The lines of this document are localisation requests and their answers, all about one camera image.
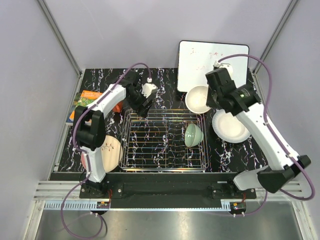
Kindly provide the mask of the green celadon bowl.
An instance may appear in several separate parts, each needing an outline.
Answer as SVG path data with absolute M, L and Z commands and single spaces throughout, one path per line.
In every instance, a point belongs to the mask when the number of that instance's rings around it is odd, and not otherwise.
M 187 148 L 192 148 L 202 142 L 204 134 L 201 129 L 194 123 L 190 123 L 184 135 L 184 144 Z

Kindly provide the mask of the pink cream branch plate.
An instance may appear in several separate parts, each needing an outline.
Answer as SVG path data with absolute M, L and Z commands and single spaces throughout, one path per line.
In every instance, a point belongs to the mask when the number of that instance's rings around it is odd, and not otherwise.
M 117 138 L 106 135 L 100 151 L 103 168 L 106 173 L 118 167 L 119 161 L 123 158 L 123 147 Z

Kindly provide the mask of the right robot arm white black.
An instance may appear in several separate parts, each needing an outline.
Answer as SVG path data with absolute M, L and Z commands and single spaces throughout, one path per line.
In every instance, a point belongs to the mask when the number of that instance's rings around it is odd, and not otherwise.
M 231 113 L 250 132 L 267 160 L 267 166 L 243 171 L 227 185 L 228 195 L 239 198 L 245 190 L 263 188 L 276 193 L 311 164 L 307 155 L 298 154 L 284 140 L 268 116 L 255 90 L 248 84 L 236 87 L 229 70 L 216 68 L 205 75 L 208 83 L 207 105 L 217 105 Z

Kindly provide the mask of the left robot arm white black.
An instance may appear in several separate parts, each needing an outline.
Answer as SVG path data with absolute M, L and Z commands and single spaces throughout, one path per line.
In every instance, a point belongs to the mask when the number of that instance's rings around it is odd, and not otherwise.
M 86 177 L 81 181 L 81 185 L 85 185 L 95 197 L 103 198 L 108 193 L 107 174 L 101 151 L 106 136 L 106 116 L 118 103 L 126 100 L 140 117 L 147 117 L 157 90 L 158 87 L 152 83 L 150 77 L 146 83 L 139 84 L 138 75 L 122 75 L 95 101 L 75 108 L 73 146 L 83 154 L 86 165 Z

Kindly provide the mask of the orange bowl white inside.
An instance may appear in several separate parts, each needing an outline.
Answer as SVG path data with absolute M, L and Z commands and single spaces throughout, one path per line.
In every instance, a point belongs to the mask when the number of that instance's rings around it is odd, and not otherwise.
M 207 106 L 208 86 L 197 85 L 185 96 L 186 107 L 195 114 L 204 114 L 211 108 Z

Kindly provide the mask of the metal wire dish rack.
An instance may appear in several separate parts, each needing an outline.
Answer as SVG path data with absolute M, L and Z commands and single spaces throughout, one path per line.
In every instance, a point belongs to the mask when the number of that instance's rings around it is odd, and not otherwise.
M 151 109 L 146 118 L 133 110 L 124 114 L 119 167 L 128 172 L 202 172 L 210 164 L 207 140 L 185 145 L 187 128 L 206 133 L 203 114 L 187 109 Z

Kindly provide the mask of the orange mug white inside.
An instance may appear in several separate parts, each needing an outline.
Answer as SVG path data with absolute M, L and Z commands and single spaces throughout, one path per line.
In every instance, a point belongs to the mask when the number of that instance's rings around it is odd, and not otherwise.
M 123 109 L 123 101 L 118 102 L 112 109 L 114 113 L 120 113 Z

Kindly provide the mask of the white fluted plate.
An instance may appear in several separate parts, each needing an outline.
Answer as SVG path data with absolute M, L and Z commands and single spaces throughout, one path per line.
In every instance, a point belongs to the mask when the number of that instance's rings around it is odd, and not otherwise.
M 248 129 L 235 116 L 223 109 L 213 115 L 212 128 L 219 138 L 228 143 L 242 143 L 251 136 Z

